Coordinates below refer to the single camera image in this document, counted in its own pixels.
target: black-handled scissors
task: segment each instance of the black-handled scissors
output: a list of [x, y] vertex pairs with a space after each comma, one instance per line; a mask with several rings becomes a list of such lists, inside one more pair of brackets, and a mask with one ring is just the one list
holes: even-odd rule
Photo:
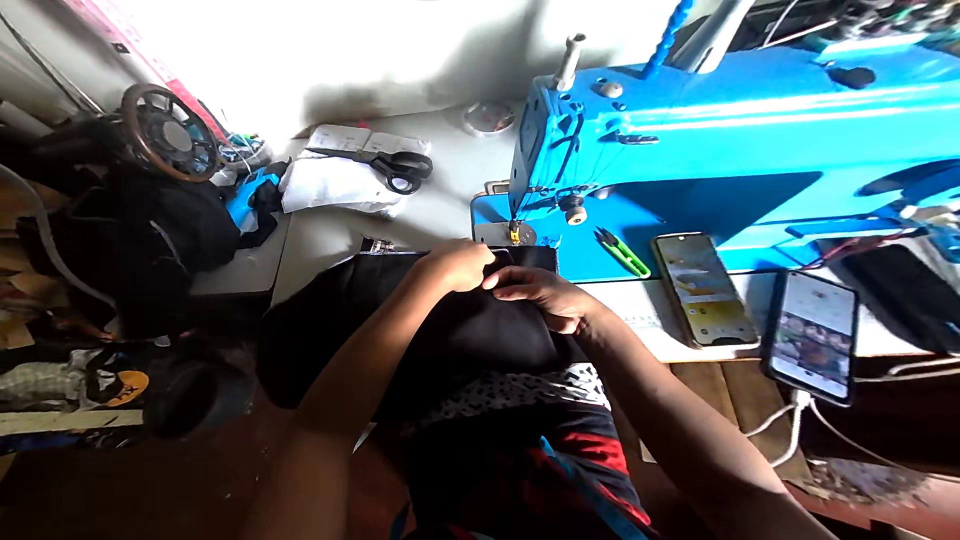
[[433, 160], [417, 152], [369, 152], [366, 150], [329, 150], [307, 148], [310, 152], [325, 154], [333, 158], [347, 158], [366, 163], [374, 171], [387, 177], [387, 187], [400, 195], [410, 195], [420, 189], [423, 180], [433, 172]]

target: wall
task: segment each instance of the wall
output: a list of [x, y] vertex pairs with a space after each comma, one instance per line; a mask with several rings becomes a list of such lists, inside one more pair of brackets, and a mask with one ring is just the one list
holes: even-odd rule
[[[0, 0], [0, 12], [44, 58], [105, 110], [118, 107], [123, 91], [136, 82], [136, 76], [109, 45], [59, 0]], [[47, 124], [76, 112], [2, 24], [0, 99]]]
[[[688, 20], [718, 1], [700, 0]], [[113, 3], [195, 95], [218, 115], [224, 110], [228, 128], [269, 139], [323, 121], [522, 98], [531, 78], [556, 70], [565, 37], [575, 32], [588, 36], [582, 67], [646, 61], [675, 6], [674, 0]], [[94, 99], [119, 103], [132, 74], [105, 43], [78, 32], [81, 23], [57, 0], [0, 0], [0, 7], [10, 18], [22, 14], [21, 32], [31, 31], [28, 37]], [[4, 90], [0, 84], [0, 95]]]

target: person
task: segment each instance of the person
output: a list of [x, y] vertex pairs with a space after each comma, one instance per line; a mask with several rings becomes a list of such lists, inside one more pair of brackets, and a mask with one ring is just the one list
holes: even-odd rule
[[[407, 445], [417, 523], [407, 538], [657, 538], [629, 482], [606, 392], [717, 537], [834, 538], [754, 445], [616, 314], [545, 270], [508, 266], [485, 278], [493, 261], [487, 246], [470, 240], [417, 261], [310, 387], [245, 539], [345, 537], [358, 436], [427, 313], [444, 295], [478, 286], [505, 302], [534, 302], [590, 364], [559, 377], [491, 374], [419, 423]], [[470, 404], [467, 396], [480, 399]]]

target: sewing machine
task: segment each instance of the sewing machine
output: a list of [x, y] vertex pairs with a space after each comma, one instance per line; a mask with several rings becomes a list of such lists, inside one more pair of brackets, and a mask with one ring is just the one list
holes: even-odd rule
[[507, 193], [473, 201], [475, 239], [560, 243], [560, 272], [577, 282], [634, 278], [593, 226], [651, 268], [654, 236], [694, 231], [731, 271], [795, 268], [820, 255], [816, 240], [913, 230], [916, 209], [960, 199], [957, 57], [814, 37], [724, 52], [709, 73], [637, 64], [534, 79]]

